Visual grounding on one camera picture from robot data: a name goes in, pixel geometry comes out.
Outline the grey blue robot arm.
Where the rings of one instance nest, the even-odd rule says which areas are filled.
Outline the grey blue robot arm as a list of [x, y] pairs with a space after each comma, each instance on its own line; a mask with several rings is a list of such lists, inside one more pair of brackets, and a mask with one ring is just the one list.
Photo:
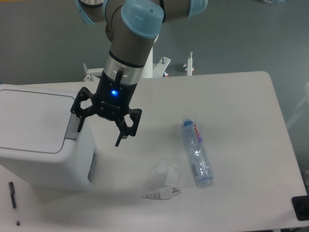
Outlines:
[[205, 0], [78, 0], [83, 21], [106, 22], [111, 42], [109, 56], [95, 93], [83, 87], [71, 107], [79, 120], [77, 131], [92, 115], [116, 123], [119, 140], [135, 136], [142, 110], [131, 109], [130, 101], [155, 39], [165, 22], [192, 17], [207, 7]]

